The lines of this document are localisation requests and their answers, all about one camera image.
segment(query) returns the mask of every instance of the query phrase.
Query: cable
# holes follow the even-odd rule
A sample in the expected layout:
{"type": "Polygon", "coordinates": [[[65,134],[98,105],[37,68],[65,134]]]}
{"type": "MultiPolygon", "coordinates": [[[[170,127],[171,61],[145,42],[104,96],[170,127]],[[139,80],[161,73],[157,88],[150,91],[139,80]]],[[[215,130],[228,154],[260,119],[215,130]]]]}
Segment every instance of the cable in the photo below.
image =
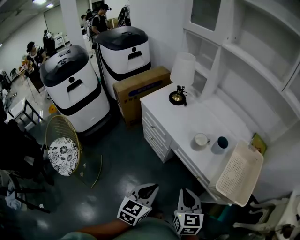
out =
{"type": "Polygon", "coordinates": [[[27,77],[26,77],[26,81],[27,81],[28,87],[29,87],[29,89],[30,89],[30,92],[31,92],[31,94],[32,94],[33,100],[34,100],[34,102],[38,105],[38,103],[36,102],[36,99],[35,99],[34,96],[33,96],[33,93],[32,93],[32,90],[31,90],[31,87],[30,87],[30,85],[29,85],[29,82],[28,82],[28,78],[27,78],[27,77]]]}

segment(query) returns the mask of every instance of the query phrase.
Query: patterned cushion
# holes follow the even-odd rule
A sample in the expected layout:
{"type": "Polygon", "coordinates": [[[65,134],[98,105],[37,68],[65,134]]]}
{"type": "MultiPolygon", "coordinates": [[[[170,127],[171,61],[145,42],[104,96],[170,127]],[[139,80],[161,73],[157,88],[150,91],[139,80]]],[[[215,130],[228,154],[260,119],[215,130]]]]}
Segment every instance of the patterned cushion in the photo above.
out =
{"type": "Polygon", "coordinates": [[[70,176],[78,162],[78,148],[70,138],[61,137],[51,143],[48,156],[58,173],[70,176]]]}

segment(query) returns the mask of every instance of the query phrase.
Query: table lamp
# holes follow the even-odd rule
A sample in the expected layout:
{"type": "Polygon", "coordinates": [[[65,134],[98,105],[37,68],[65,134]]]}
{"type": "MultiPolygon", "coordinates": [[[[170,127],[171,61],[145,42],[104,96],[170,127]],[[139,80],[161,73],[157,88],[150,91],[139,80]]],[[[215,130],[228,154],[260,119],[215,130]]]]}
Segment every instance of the table lamp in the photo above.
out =
{"type": "Polygon", "coordinates": [[[195,76],[195,61],[194,55],[187,52],[179,52],[172,68],[170,79],[177,84],[177,91],[171,92],[169,101],[174,105],[187,105],[184,88],[190,86],[194,82],[195,76]]]}

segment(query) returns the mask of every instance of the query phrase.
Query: coffee cup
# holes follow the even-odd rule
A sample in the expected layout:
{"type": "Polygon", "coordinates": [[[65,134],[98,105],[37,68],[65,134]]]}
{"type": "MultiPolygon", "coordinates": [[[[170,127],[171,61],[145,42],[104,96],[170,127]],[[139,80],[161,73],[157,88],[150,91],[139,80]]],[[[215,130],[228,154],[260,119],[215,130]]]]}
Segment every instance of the coffee cup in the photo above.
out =
{"type": "Polygon", "coordinates": [[[191,142],[194,150],[201,150],[210,142],[210,139],[204,133],[197,133],[191,142]]]}

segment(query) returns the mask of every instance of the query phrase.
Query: black robot lid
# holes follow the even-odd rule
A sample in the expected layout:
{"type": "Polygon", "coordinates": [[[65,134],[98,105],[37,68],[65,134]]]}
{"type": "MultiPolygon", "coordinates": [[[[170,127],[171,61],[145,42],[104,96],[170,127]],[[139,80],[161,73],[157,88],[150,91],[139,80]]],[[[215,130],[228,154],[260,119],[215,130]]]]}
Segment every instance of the black robot lid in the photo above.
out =
{"type": "Polygon", "coordinates": [[[88,53],[79,45],[68,46],[49,58],[40,69],[40,77],[47,87],[54,87],[68,79],[89,62],[88,53]]]}
{"type": "Polygon", "coordinates": [[[94,39],[108,49],[119,51],[147,42],[148,36],[139,28],[123,26],[101,32],[94,39]]]}

